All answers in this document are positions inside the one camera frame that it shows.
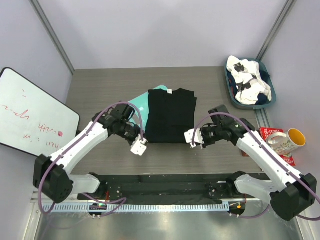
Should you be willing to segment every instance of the mug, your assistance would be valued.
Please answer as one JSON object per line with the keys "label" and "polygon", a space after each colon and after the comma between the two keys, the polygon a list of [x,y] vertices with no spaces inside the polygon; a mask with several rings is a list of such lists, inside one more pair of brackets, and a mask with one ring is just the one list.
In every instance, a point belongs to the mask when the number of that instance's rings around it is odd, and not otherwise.
{"label": "mug", "polygon": [[287,155],[306,144],[305,136],[295,128],[290,128],[286,132],[273,133],[265,141],[281,156]]}

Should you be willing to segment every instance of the black shirt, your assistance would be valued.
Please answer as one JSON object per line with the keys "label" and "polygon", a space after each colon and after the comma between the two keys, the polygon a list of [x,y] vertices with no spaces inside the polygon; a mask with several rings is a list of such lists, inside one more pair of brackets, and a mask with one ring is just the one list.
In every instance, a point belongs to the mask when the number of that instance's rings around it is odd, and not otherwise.
{"label": "black shirt", "polygon": [[149,90],[149,116],[145,138],[155,143],[186,143],[184,133],[194,128],[197,98],[182,88],[172,91]]}

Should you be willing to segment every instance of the mug handle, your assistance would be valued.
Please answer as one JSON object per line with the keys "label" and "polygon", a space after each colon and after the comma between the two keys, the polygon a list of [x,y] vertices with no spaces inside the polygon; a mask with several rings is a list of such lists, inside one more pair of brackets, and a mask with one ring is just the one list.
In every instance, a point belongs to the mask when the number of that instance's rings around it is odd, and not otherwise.
{"label": "mug handle", "polygon": [[274,145],[274,144],[278,144],[280,143],[281,140],[279,139],[282,139],[282,138],[286,138],[287,137],[287,134],[283,133],[283,132],[276,132],[276,133],[273,133],[271,134],[265,141],[267,144],[269,145]]}

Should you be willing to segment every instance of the wall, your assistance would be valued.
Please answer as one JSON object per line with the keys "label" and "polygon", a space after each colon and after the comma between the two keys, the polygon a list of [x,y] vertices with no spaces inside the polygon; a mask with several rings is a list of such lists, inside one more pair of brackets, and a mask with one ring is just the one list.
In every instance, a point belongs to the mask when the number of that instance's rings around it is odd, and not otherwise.
{"label": "wall", "polygon": [[[277,103],[268,109],[273,126],[298,128],[307,140],[294,152],[297,168],[320,180],[319,56],[320,1],[297,1],[263,59],[277,93]],[[320,216],[320,205],[306,211],[308,217]],[[320,239],[320,223],[310,222]]]}
{"label": "wall", "polygon": [[[6,1],[0,8],[0,21],[0,69],[13,68],[65,102],[72,75],[29,1]],[[23,237],[27,205],[34,189],[34,160],[33,156],[0,145],[1,239]]]}
{"label": "wall", "polygon": [[75,69],[256,57],[285,0],[39,0]]}

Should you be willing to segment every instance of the wooden table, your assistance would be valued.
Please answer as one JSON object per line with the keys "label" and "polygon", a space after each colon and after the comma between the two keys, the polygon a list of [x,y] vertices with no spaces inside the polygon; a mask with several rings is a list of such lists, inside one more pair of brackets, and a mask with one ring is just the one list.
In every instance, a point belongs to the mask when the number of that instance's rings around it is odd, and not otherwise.
{"label": "wooden table", "polygon": [[[82,131],[105,107],[118,101],[130,101],[158,85],[195,92],[195,123],[206,116],[208,110],[225,104],[231,114],[257,126],[253,110],[240,110],[231,105],[222,67],[76,70],[66,104],[80,114],[79,129]],[[144,155],[137,156],[130,152],[125,140],[111,136],[86,155],[72,173],[220,174],[237,171],[257,173],[261,170],[230,142],[220,141],[206,149],[191,149],[188,144],[149,144]]]}

